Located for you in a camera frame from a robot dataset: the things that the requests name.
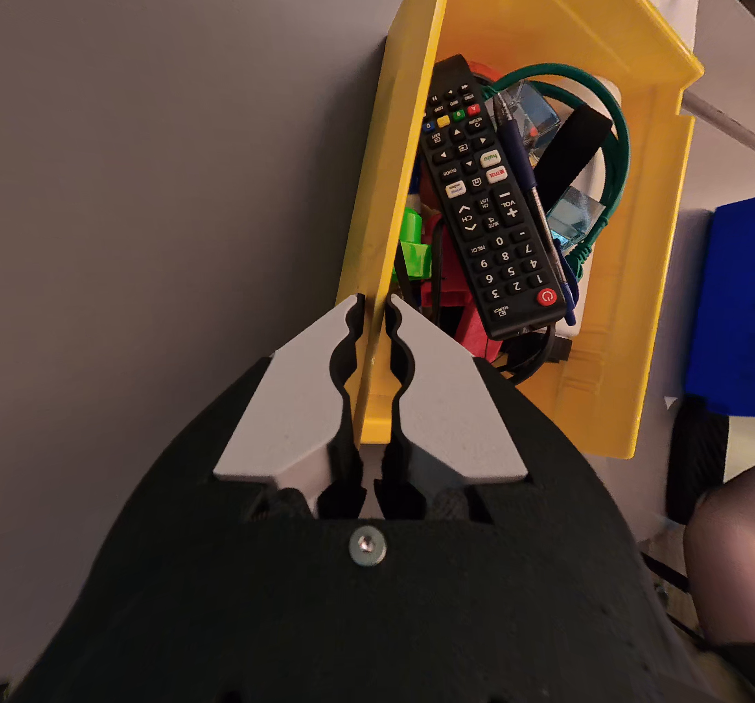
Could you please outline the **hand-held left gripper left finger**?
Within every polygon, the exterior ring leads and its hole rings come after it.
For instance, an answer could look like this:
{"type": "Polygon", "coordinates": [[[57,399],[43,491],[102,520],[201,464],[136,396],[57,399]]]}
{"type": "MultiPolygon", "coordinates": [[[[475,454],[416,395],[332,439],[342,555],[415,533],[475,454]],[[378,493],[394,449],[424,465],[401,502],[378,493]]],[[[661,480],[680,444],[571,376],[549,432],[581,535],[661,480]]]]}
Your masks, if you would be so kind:
{"type": "Polygon", "coordinates": [[[297,490],[321,519],[360,515],[366,490],[346,383],[364,320],[365,296],[352,294],[275,351],[214,467],[217,479],[297,490]]]}

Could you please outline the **green toy block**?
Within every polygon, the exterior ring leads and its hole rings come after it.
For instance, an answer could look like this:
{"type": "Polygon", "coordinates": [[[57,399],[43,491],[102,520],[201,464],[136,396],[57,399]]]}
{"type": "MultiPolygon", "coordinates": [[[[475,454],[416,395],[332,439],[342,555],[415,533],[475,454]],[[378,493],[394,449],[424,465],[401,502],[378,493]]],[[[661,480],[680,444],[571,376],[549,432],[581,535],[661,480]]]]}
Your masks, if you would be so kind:
{"type": "Polygon", "coordinates": [[[410,280],[431,278],[432,248],[422,240],[423,219],[419,212],[406,207],[400,228],[400,245],[405,269],[410,280]]]}

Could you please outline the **blue plastic bin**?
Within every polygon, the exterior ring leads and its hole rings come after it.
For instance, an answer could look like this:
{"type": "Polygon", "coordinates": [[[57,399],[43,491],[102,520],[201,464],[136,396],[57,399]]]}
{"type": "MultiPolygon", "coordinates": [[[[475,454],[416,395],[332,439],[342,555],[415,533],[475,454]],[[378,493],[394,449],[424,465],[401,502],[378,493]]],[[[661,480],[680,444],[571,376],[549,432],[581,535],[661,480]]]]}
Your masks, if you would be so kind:
{"type": "Polygon", "coordinates": [[[713,213],[685,392],[713,412],[754,416],[754,198],[713,213]]]}

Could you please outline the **red toy block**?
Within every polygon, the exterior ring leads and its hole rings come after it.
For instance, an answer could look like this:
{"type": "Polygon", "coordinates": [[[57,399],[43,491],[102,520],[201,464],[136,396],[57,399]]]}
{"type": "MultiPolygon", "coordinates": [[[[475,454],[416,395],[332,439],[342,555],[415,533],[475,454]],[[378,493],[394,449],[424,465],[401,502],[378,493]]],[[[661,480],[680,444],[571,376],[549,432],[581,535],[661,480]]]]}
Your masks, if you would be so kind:
{"type": "Polygon", "coordinates": [[[493,363],[500,353],[502,342],[492,340],[486,334],[464,269],[447,230],[442,230],[440,240],[440,276],[431,277],[421,284],[421,306],[428,315],[433,315],[434,305],[437,304],[439,328],[474,357],[493,363]]]}

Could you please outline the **blue pen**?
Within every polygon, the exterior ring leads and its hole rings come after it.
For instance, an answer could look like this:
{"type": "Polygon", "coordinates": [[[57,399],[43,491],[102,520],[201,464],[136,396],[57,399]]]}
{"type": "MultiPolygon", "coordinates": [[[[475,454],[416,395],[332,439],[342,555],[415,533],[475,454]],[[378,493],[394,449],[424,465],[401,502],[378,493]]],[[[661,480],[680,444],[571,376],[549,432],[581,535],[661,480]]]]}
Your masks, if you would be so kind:
{"type": "Polygon", "coordinates": [[[566,302],[565,322],[567,326],[575,326],[577,323],[575,309],[580,295],[577,278],[563,255],[560,241],[552,237],[551,229],[538,194],[534,171],[525,150],[516,120],[501,93],[493,95],[492,104],[495,113],[497,136],[505,148],[508,160],[514,171],[514,177],[530,207],[536,229],[564,294],[566,302]]]}

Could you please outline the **black remote control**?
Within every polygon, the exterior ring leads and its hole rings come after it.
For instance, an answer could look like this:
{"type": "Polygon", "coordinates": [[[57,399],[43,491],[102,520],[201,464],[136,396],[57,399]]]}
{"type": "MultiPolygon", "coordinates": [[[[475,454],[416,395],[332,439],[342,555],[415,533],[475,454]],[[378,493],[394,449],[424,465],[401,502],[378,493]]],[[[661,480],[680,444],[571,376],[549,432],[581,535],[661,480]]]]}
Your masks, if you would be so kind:
{"type": "Polygon", "coordinates": [[[464,56],[435,63],[418,145],[441,216],[430,305],[436,320],[455,263],[487,337],[504,340],[554,326],[569,300],[485,103],[464,56]]]}

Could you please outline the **yellow plastic bin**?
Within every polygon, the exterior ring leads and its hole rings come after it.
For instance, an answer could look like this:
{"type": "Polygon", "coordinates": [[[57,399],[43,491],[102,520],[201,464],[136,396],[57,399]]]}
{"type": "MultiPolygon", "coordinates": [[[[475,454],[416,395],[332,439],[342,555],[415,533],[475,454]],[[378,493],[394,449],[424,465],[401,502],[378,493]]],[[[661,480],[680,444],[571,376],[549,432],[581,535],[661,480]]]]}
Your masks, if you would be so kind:
{"type": "Polygon", "coordinates": [[[630,175],[593,249],[569,359],[521,391],[585,454],[635,452],[694,120],[685,90],[703,66],[649,0],[403,0],[390,27],[336,302],[366,297],[349,379],[358,444],[390,440],[390,342],[382,325],[433,64],[455,53],[503,74],[577,66],[616,85],[630,175]]]}

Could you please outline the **person's right forearm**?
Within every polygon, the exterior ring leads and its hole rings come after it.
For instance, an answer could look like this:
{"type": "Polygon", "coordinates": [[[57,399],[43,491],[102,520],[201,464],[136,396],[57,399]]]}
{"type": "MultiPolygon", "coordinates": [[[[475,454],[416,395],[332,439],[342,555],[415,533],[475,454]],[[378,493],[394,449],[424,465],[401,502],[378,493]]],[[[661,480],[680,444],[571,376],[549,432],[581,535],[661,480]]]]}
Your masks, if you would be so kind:
{"type": "Polygon", "coordinates": [[[754,469],[709,493],[683,537],[698,622],[717,646],[754,642],[754,469]]]}

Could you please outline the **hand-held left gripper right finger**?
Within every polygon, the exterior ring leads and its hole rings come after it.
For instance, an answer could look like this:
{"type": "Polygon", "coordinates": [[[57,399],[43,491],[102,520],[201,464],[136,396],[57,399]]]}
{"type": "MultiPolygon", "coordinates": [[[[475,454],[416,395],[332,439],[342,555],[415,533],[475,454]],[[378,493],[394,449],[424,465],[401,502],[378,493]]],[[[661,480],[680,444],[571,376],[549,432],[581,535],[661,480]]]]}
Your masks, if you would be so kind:
{"type": "Polygon", "coordinates": [[[476,359],[401,297],[385,308],[390,442],[375,495],[385,519],[489,519],[477,487],[519,483],[528,470],[476,359]]]}

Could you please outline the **black textured object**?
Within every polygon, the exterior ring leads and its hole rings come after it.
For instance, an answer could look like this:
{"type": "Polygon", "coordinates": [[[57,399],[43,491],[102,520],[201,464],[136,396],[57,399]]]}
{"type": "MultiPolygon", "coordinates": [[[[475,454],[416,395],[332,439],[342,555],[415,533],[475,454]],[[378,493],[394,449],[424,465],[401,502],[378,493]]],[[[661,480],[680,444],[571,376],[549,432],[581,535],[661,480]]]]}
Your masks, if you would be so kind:
{"type": "Polygon", "coordinates": [[[711,411],[700,396],[682,398],[672,429],[665,506],[668,519],[689,524],[698,501],[722,485],[729,417],[711,411]]]}

